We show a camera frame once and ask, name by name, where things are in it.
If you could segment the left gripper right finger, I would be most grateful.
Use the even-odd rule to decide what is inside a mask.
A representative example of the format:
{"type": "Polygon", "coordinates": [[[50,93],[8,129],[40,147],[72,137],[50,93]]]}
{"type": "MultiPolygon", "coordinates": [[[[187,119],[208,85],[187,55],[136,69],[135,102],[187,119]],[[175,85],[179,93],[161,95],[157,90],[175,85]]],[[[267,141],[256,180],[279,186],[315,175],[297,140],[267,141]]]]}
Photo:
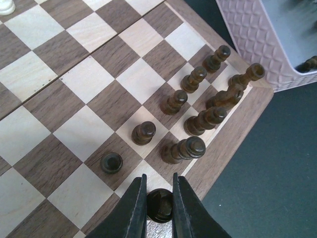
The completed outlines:
{"type": "Polygon", "coordinates": [[[172,236],[174,238],[229,238],[207,212],[184,176],[173,174],[172,236]]]}

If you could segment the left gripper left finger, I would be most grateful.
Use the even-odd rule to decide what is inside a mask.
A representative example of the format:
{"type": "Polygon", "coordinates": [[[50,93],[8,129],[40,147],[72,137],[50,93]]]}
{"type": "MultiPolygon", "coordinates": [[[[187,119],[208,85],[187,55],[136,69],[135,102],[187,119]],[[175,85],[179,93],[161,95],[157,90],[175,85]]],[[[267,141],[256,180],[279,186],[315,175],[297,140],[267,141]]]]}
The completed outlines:
{"type": "Polygon", "coordinates": [[[147,236],[147,176],[136,177],[112,210],[86,237],[145,238],[147,236]]]}

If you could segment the dark queen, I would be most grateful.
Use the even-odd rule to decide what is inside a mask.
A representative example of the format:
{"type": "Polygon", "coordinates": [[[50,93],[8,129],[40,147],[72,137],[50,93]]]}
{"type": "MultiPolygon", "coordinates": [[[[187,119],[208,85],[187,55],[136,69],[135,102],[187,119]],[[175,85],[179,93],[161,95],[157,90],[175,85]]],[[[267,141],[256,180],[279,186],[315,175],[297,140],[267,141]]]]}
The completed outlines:
{"type": "Polygon", "coordinates": [[[169,142],[161,149],[161,158],[169,164],[179,164],[182,160],[198,159],[206,152],[204,141],[197,136],[190,136],[178,143],[169,142]]]}

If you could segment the dark bishop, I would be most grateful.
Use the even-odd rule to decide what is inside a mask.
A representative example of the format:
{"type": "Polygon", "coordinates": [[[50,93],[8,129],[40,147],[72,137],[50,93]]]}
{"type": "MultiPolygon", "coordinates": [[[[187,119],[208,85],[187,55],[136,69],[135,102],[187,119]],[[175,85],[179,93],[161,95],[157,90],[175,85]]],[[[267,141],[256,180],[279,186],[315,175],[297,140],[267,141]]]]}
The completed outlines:
{"type": "Polygon", "coordinates": [[[189,135],[202,135],[206,130],[215,128],[222,123],[227,116],[223,107],[211,107],[199,112],[197,116],[191,116],[184,122],[184,129],[189,135]]]}

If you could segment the dark knight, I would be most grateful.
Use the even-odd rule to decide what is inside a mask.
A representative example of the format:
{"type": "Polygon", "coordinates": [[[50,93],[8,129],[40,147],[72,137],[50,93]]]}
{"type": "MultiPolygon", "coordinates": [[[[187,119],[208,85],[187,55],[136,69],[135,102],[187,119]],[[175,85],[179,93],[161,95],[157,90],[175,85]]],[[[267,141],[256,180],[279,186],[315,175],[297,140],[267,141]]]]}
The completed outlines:
{"type": "Polygon", "coordinates": [[[240,86],[229,86],[227,91],[219,91],[206,102],[206,109],[211,107],[224,107],[227,111],[236,106],[244,95],[240,86]]]}

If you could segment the dark rook corner piece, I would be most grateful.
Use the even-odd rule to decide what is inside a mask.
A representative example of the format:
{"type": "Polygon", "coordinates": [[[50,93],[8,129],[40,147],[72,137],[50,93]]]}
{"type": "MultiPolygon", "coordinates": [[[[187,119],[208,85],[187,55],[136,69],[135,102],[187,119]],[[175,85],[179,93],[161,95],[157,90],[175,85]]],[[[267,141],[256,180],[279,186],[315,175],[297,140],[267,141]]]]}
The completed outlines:
{"type": "Polygon", "coordinates": [[[244,74],[236,74],[228,81],[228,91],[244,91],[249,82],[257,81],[265,76],[265,69],[259,63],[250,65],[244,74]]]}

